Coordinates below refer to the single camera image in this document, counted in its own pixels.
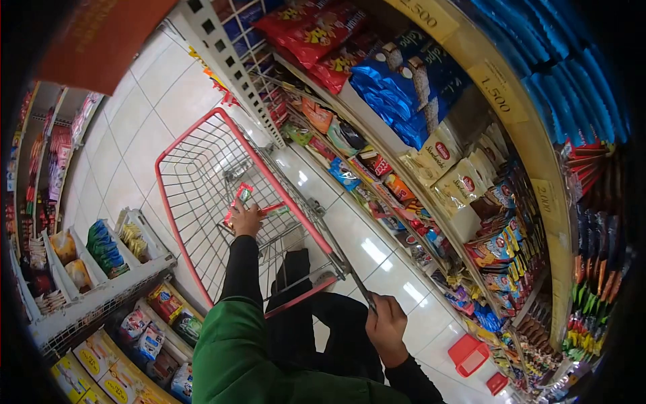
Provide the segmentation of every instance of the red pack in hand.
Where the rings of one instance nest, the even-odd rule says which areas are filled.
[[[318,77],[332,94],[338,94],[350,77],[350,68],[382,45],[373,32],[355,35],[339,49],[318,61],[309,71]]]
[[[284,45],[284,40],[281,39],[283,34],[310,22],[323,8],[335,1],[290,1],[287,5],[279,7],[251,24],[264,31],[268,37],[273,38],[279,45]]]
[[[351,3],[341,3],[321,11],[312,22],[283,35],[285,47],[306,68],[341,45],[367,21],[366,13]]]

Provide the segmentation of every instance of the green jacket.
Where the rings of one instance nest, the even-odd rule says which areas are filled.
[[[359,377],[283,371],[267,357],[267,326],[250,299],[216,304],[193,354],[193,404],[408,403],[400,392]]]

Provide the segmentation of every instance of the black sleeve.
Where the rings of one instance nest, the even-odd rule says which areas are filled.
[[[390,387],[404,393],[412,404],[442,403],[442,395],[411,355],[401,365],[385,371]]]
[[[252,236],[237,237],[229,249],[229,262],[218,302],[234,296],[248,297],[262,309],[258,283],[258,244]]]

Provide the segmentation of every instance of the black pants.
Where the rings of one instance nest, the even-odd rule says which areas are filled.
[[[287,252],[276,280],[271,285],[267,312],[312,289],[304,280],[285,292],[281,288],[309,273],[307,249]],[[312,315],[329,327],[323,353],[316,351]],[[319,370],[338,376],[367,377],[384,382],[379,355],[366,334],[368,308],[337,293],[319,292],[267,319],[269,357],[277,363]]]

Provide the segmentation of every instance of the red plastic container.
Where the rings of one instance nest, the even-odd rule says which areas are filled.
[[[455,370],[462,377],[471,376],[489,358],[489,348],[484,342],[465,334],[448,350],[455,363]]]
[[[491,379],[487,380],[486,386],[489,388],[492,396],[497,396],[509,384],[509,377],[497,372]]]

